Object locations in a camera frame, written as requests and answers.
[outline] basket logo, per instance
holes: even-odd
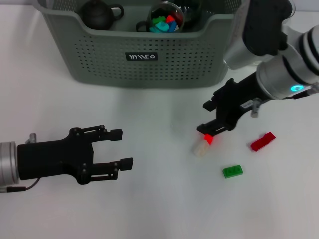
[[[125,52],[127,61],[157,61],[157,52]]]

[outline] plastic basket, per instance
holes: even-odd
[[[146,19],[155,0],[108,0],[107,4],[121,4],[125,15],[108,31],[89,29],[77,14],[86,2],[33,2],[76,80],[118,87],[191,88],[212,86],[225,76],[223,51],[240,0],[205,1],[199,31],[189,33],[135,32],[135,24]],[[156,52],[158,60],[128,61],[128,52]]]

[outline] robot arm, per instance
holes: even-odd
[[[14,142],[0,143],[0,187],[17,184],[19,179],[35,179],[69,174],[79,184],[91,181],[116,180],[118,172],[131,170],[132,158],[110,163],[93,163],[92,143],[122,140],[122,130],[108,132],[103,125],[73,128],[62,140],[36,142],[31,134],[26,144],[16,147]],[[25,191],[26,187],[0,188],[0,192]]]
[[[211,136],[236,127],[239,118],[269,100],[298,99],[319,92],[319,25],[306,33],[283,29],[292,11],[288,0],[246,1],[237,11],[224,62],[238,69],[267,58],[239,83],[233,79],[203,107],[216,109],[216,119],[197,130]]]

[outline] green lego brick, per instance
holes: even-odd
[[[231,178],[231,177],[242,175],[244,172],[243,172],[241,166],[237,165],[237,166],[233,166],[233,167],[229,167],[229,168],[224,168],[223,173],[224,173],[225,178]]]
[[[158,18],[153,18],[153,19],[152,19],[152,23],[153,23],[154,25],[157,24],[157,23],[159,23],[159,22],[161,22],[161,21],[166,22],[166,17],[160,16],[160,17],[158,17]]]

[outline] blue light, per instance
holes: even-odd
[[[291,91],[300,91],[304,88],[303,85],[294,85],[294,86],[291,86],[290,90]]]

